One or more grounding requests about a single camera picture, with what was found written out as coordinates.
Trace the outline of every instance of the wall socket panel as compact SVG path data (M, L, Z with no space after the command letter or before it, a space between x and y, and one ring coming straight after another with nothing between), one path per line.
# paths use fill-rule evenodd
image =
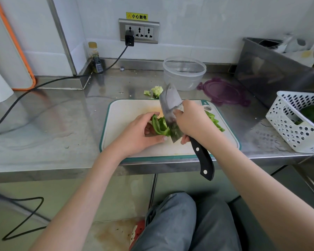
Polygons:
M119 19L120 40L125 41L126 30L134 32L136 42L158 43L159 23L140 20Z

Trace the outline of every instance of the clear plastic bowl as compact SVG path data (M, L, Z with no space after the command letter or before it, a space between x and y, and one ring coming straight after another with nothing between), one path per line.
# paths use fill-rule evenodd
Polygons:
M165 59L163 68L166 84L173 83L179 91L195 89L206 73L206 65L201 61L182 56Z

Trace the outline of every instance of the white plastic basket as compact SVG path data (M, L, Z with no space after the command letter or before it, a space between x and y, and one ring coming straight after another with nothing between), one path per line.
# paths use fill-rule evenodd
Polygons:
M277 92L266 118L296 152L314 153L314 123L299 110L314 105L314 93Z

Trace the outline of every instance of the pant leg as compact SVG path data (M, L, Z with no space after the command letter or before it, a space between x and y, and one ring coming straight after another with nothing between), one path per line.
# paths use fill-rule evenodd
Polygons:
M188 251L196 225L196 204L186 193L169 195L151 208L146 227L131 251Z
M226 202L213 196L197 202L197 223L190 251L241 251L231 211Z

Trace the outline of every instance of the red shoe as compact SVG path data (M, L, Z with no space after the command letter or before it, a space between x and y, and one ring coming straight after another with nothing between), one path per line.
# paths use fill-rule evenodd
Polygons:
M130 238L130 244L129 244L129 250L133 247L133 245L136 243L138 237L141 235L145 227L145 220L141 220L135 225L132 236Z

